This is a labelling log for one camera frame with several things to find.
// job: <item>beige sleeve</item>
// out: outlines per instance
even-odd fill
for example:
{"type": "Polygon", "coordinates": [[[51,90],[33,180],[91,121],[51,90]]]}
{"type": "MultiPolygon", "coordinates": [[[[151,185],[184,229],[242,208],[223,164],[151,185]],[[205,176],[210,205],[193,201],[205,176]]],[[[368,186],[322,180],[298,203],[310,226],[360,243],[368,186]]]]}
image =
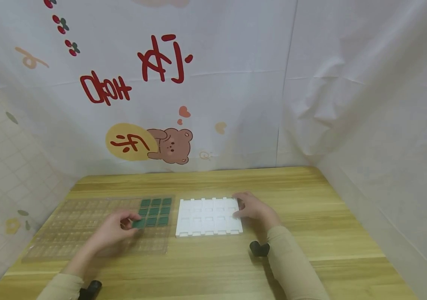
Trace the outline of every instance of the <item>beige sleeve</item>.
{"type": "Polygon", "coordinates": [[[68,274],[57,274],[43,289],[37,300],[77,300],[83,280],[68,274]]]}
{"type": "Polygon", "coordinates": [[[329,300],[317,273],[290,231],[283,226],[267,233],[268,261],[288,300],[329,300]]]}

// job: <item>hand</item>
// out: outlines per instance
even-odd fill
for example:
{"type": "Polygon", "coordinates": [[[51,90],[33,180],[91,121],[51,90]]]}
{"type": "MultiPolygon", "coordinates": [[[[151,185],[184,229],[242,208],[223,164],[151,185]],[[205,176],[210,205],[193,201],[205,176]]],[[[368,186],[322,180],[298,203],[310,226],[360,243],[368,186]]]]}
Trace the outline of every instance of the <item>hand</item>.
{"type": "Polygon", "coordinates": [[[103,224],[88,239],[86,246],[94,252],[99,252],[121,240],[133,237],[138,229],[132,228],[130,220],[140,220],[141,218],[140,215],[128,210],[113,212],[105,218],[103,224]]]}
{"type": "Polygon", "coordinates": [[[233,213],[234,218],[250,217],[260,220],[266,231],[282,224],[280,217],[273,208],[260,201],[251,192],[238,192],[233,194],[233,198],[238,199],[238,208],[240,209],[233,213]]]}

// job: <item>left hand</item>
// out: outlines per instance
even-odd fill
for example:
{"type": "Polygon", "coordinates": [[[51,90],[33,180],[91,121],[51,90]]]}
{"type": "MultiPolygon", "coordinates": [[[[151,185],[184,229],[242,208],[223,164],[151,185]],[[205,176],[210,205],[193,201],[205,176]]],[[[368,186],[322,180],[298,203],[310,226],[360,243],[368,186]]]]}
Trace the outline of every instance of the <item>left hand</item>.
{"type": "Polygon", "coordinates": [[[132,223],[128,219],[136,221],[141,218],[137,213],[128,210],[119,210],[111,213],[88,239],[86,246],[94,252],[99,252],[121,240],[133,237],[138,229],[132,228],[132,223]]]}

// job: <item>red chinese characters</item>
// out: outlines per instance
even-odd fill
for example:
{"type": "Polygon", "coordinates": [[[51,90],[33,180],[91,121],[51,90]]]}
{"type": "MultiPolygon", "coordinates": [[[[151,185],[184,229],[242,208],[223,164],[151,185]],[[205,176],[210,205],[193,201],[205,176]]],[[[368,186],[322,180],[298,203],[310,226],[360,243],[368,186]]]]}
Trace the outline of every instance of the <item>red chinese characters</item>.
{"type": "MultiPolygon", "coordinates": [[[[117,137],[117,139],[125,140],[125,136],[123,136],[123,135],[117,135],[116,137],[117,137]]],[[[127,139],[127,141],[126,141],[126,142],[113,142],[113,141],[112,141],[112,142],[110,142],[110,144],[112,144],[112,145],[114,145],[114,146],[117,146],[117,147],[123,147],[123,146],[126,146],[126,147],[122,150],[122,151],[123,151],[123,153],[126,153],[126,152],[130,151],[130,147],[132,147],[133,151],[137,152],[137,151],[138,151],[138,149],[137,149],[137,144],[138,144],[138,142],[137,142],[137,141],[134,141],[133,139],[138,139],[138,140],[140,140],[140,142],[142,142],[142,144],[145,146],[145,148],[146,148],[148,151],[150,151],[150,148],[148,148],[147,143],[145,143],[145,141],[142,139],[142,137],[141,137],[141,136],[139,136],[139,135],[131,135],[131,134],[128,134],[128,135],[126,136],[126,139],[127,139]]]]}
{"type": "Polygon", "coordinates": [[[100,82],[98,79],[97,73],[92,70],[92,75],[84,75],[80,77],[80,82],[82,83],[83,90],[87,94],[88,99],[92,103],[103,103],[105,102],[108,106],[110,104],[109,98],[113,100],[123,99],[130,100],[130,95],[128,91],[131,91],[131,86],[125,85],[125,82],[121,76],[118,76],[118,80],[115,78],[110,81],[109,79],[104,79],[103,82],[100,82]],[[96,91],[96,97],[94,97],[87,86],[87,81],[90,81],[96,91]]]}
{"type": "MultiPolygon", "coordinates": [[[[176,38],[176,35],[162,35],[162,41],[164,42],[173,41],[175,40],[175,38],[176,38]]],[[[140,52],[137,54],[140,60],[142,61],[143,80],[148,81],[148,69],[152,69],[155,72],[158,72],[160,74],[160,80],[164,82],[166,70],[162,66],[162,61],[165,61],[168,64],[172,64],[172,61],[167,56],[160,53],[158,43],[157,43],[157,38],[154,35],[152,35],[151,39],[152,39],[153,49],[148,50],[145,54],[142,54],[140,52]],[[152,55],[156,59],[156,63],[157,63],[156,65],[150,62],[150,57],[152,55]]],[[[175,83],[182,83],[185,79],[184,68],[183,68],[184,60],[182,58],[182,52],[180,50],[180,46],[175,41],[173,42],[173,49],[175,50],[175,59],[176,59],[177,68],[178,68],[178,78],[172,78],[172,81],[175,83]]],[[[185,63],[190,63],[192,59],[193,59],[192,54],[187,55],[185,57],[185,63]]]]}

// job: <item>orange flower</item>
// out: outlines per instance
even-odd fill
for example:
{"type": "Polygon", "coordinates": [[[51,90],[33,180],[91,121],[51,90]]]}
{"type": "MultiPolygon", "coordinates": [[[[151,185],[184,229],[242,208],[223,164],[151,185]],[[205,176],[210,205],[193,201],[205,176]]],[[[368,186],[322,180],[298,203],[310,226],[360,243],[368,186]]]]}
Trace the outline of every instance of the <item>orange flower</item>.
{"type": "Polygon", "coordinates": [[[18,228],[20,228],[20,221],[18,221],[18,218],[11,218],[5,221],[6,234],[16,234],[18,228]]]}

